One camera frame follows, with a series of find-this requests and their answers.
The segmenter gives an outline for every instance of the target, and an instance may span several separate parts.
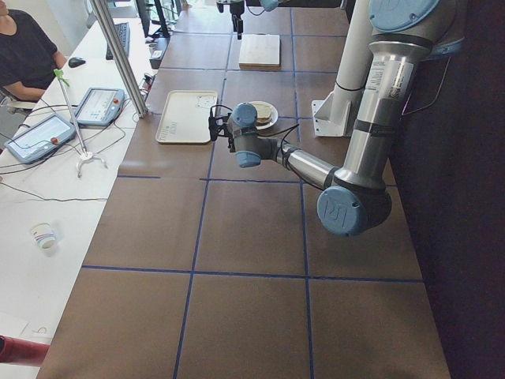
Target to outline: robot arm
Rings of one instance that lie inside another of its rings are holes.
[[[457,50],[462,37],[451,42],[447,36],[454,38],[452,28],[462,30],[466,0],[371,0],[368,10],[373,58],[342,167],[283,140],[259,137],[256,108],[251,104],[239,104],[226,125],[241,167],[272,159],[321,188],[318,216],[337,235],[359,235],[389,216],[391,198],[382,174],[417,65],[433,51],[443,53],[434,49],[441,40],[449,47],[447,53]]]

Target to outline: tile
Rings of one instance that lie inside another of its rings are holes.
[[[393,200],[389,218],[362,235],[346,238],[323,227],[316,210],[320,191],[304,186],[310,275],[421,279],[398,190],[387,191]]]
[[[269,133],[276,133],[291,126],[296,125],[294,118],[281,118],[275,126],[262,131],[261,135],[267,136]],[[283,134],[274,136],[282,138]],[[297,132],[294,130],[286,139],[291,144],[297,144]],[[212,167],[210,178],[218,179],[238,179],[238,180],[271,180],[271,181],[295,181],[298,177],[279,163],[273,160],[262,160],[256,167],[240,168],[234,153],[228,149],[228,139],[219,138],[215,142],[214,155],[212,158]]]
[[[117,178],[84,264],[191,270],[204,191],[198,179]]]
[[[193,280],[178,379],[309,378],[305,281]]]
[[[281,71],[293,71],[293,41],[290,36],[280,36],[281,39]],[[228,69],[241,69],[238,65],[241,41],[234,38],[231,42],[230,59]],[[247,69],[248,71],[279,71],[279,69]]]
[[[346,12],[340,8],[293,8],[293,34],[296,36],[346,36]]]
[[[170,38],[161,68],[225,69],[231,36],[176,34]]]
[[[296,71],[336,73],[345,43],[343,37],[294,37]]]
[[[38,378],[172,377],[189,275],[80,271]]]
[[[183,7],[177,24],[174,26],[175,35],[179,32],[191,33],[231,33],[230,13],[220,13],[214,6],[185,6]]]
[[[258,14],[263,8],[250,7],[250,10]],[[260,16],[254,16],[246,7],[241,18],[244,23],[245,34],[291,35],[291,12],[289,8],[277,8],[271,12],[263,12]]]
[[[160,119],[149,114],[138,122],[118,174],[206,178],[212,144],[160,144],[155,139]]]
[[[223,103],[234,108],[239,103],[254,100],[272,104],[279,116],[296,117],[293,74],[244,70],[228,72]]]
[[[346,160],[350,137],[316,137],[312,120],[300,121],[300,147],[306,152],[341,167]],[[384,168],[383,180],[387,185],[395,185],[395,176],[389,160]]]
[[[314,377],[449,379],[422,283],[311,280]]]
[[[146,100],[151,112],[162,114],[168,92],[177,90],[216,91],[221,98],[224,71],[204,69],[159,69]]]
[[[304,275],[300,186],[210,182],[196,270]]]
[[[313,100],[324,100],[333,91],[336,73],[297,73],[295,86],[297,92],[298,117],[312,117]]]

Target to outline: white table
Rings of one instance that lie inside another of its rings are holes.
[[[140,83],[144,73],[152,73],[149,50],[144,44],[140,20],[128,22],[131,28],[129,61]],[[86,64],[74,69],[63,68],[64,78],[70,83],[67,92],[72,104],[78,104],[90,87],[125,89],[114,61],[105,60],[106,46],[95,23],[73,53],[73,56],[85,58]],[[45,103],[65,104],[57,81],[47,89],[37,108],[44,107]],[[55,110],[70,119],[64,107]],[[25,122],[34,125],[47,117],[47,112],[52,111],[37,111]],[[5,167],[18,162],[4,151],[0,155],[3,182],[45,198],[107,198],[137,120],[134,106],[127,102],[116,121],[121,129],[110,126],[100,134],[97,129],[82,130],[83,137],[90,138],[86,144],[91,152],[98,152],[116,141],[101,152],[108,168],[99,160],[93,160],[82,167],[82,177],[78,178],[79,155],[75,149],[64,146],[38,167],[3,174],[25,168],[22,165]],[[76,138],[72,145],[80,150]],[[104,206],[105,201],[41,201],[0,186],[0,335],[51,342]],[[58,237],[58,243],[48,251],[41,250],[29,233],[30,227],[39,222],[50,223]],[[0,364],[0,378],[34,378],[38,370]]]

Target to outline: white cup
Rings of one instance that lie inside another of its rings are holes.
[[[30,233],[41,249],[49,249],[56,243],[56,235],[48,223],[37,223],[30,229]]]

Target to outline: black mouse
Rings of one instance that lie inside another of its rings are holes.
[[[73,69],[74,67],[79,67],[80,65],[85,64],[86,61],[80,57],[72,57],[69,59],[69,67]]]

